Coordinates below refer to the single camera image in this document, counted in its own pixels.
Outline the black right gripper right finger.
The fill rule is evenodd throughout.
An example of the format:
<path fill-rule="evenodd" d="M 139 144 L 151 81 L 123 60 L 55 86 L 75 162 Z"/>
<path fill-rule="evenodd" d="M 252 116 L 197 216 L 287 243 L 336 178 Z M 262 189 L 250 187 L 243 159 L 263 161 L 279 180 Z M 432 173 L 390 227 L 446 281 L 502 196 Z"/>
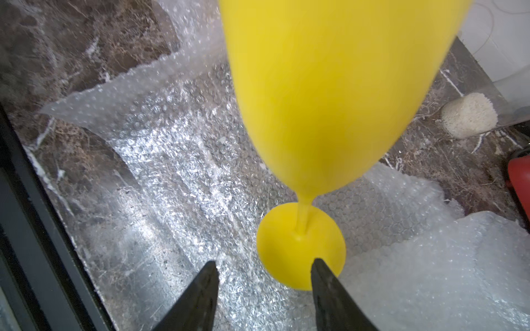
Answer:
<path fill-rule="evenodd" d="M 311 284 L 317 330 L 378 330 L 323 259 L 313 262 Z"/>

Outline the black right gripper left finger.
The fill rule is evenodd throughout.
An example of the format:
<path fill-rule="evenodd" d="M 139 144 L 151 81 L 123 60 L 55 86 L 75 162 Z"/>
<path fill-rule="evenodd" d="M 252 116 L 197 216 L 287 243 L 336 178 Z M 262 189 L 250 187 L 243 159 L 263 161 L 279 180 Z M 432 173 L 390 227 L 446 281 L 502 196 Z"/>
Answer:
<path fill-rule="evenodd" d="M 212 330 L 218 291 L 219 272 L 208 261 L 153 330 Z"/>

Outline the clear bubble wrap sheet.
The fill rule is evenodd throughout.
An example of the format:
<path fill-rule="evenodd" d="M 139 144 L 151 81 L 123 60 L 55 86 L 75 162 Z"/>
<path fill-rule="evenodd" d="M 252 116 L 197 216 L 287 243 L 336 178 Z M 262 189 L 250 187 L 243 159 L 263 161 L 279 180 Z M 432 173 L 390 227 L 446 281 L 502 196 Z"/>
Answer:
<path fill-rule="evenodd" d="M 529 329 L 529 233 L 492 212 L 355 255 L 340 281 L 380 330 Z"/>
<path fill-rule="evenodd" d="M 295 203 L 259 156 L 233 85 L 220 1 L 171 1 L 178 52 L 44 107 L 105 139 L 196 267 L 215 259 L 223 330 L 314 330 L 310 291 L 275 280 L 258 226 Z"/>

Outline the yellow glass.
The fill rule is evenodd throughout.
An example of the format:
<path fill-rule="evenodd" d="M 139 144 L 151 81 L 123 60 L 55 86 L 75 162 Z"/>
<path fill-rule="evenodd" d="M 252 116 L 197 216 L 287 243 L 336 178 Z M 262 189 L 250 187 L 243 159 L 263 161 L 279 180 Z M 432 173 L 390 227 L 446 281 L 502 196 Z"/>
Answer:
<path fill-rule="evenodd" d="M 470 1 L 220 1 L 237 104 L 272 173 L 296 194 L 258 226 L 266 271 L 310 291 L 311 267 L 346 261 L 313 205 L 362 176 L 424 101 Z"/>

